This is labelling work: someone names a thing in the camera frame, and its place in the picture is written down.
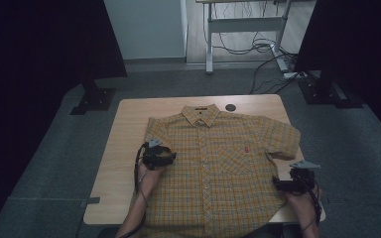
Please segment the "button placket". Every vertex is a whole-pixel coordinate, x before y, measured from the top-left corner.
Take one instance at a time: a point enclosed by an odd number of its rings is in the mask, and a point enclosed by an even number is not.
[[[208,152],[207,152],[207,142],[206,142],[206,125],[199,125],[198,130],[198,141],[199,141],[199,152],[200,152],[200,165],[201,165],[201,175],[202,175],[202,202],[203,202],[203,220],[207,236],[212,235],[212,211],[211,211],[211,194],[210,194],[210,179],[209,179],[209,163],[208,163]]]

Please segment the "stand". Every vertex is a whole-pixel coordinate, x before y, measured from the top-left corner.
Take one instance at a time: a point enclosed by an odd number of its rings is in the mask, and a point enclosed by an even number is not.
[[[348,94],[333,80],[332,71],[322,71],[316,83],[300,81],[299,87],[308,104],[333,104],[337,108],[362,108],[361,99]]]
[[[70,115],[84,115],[86,111],[107,111],[113,99],[115,88],[98,88],[93,79],[82,83],[85,93],[79,105],[72,108]]]

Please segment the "desk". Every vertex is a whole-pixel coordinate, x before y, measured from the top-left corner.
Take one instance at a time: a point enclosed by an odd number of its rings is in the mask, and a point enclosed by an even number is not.
[[[212,4],[231,2],[255,2],[256,0],[195,0],[196,3],[208,4],[207,22],[207,44],[206,44],[206,73],[213,73],[212,66],[212,33],[232,32],[277,32],[275,45],[272,45],[272,53],[276,57],[281,72],[288,72],[283,59],[279,59],[280,45],[286,29],[287,19],[292,5],[292,0],[287,0],[286,8],[281,17],[262,18],[237,18],[237,19],[212,19]]]
[[[236,95],[206,97],[172,97],[125,99],[119,104],[107,145],[95,179],[91,197],[100,197],[99,203],[86,207],[86,224],[120,224],[125,219],[134,192],[134,163],[137,150],[144,141],[148,119],[163,118],[180,113],[185,105],[216,104],[225,111],[225,105],[234,104],[235,113],[264,115],[289,123],[283,102],[278,95]],[[289,164],[303,159],[299,149],[292,161],[275,160],[280,179],[290,179]],[[288,205],[282,207],[270,222],[297,222]]]

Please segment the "plaid shirt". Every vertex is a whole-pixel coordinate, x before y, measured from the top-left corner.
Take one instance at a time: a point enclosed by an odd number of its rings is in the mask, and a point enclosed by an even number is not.
[[[150,118],[145,141],[177,152],[147,208],[146,237],[241,237],[284,204],[273,186],[271,155],[293,158],[300,132],[263,116],[222,112],[214,105]]]

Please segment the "gray carpet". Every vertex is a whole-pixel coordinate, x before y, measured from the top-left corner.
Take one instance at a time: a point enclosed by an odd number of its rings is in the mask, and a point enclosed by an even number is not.
[[[254,69],[129,72],[97,80],[116,87],[108,111],[70,116],[83,93],[68,92],[40,148],[0,214],[0,237],[97,237],[105,226],[81,221],[117,106],[122,99],[247,94]],[[258,75],[279,78],[275,65]],[[269,89],[272,84],[264,85]],[[324,190],[323,237],[381,237],[381,123],[373,112],[307,105],[296,82],[279,94],[292,124],[301,130],[307,160],[320,164]]]

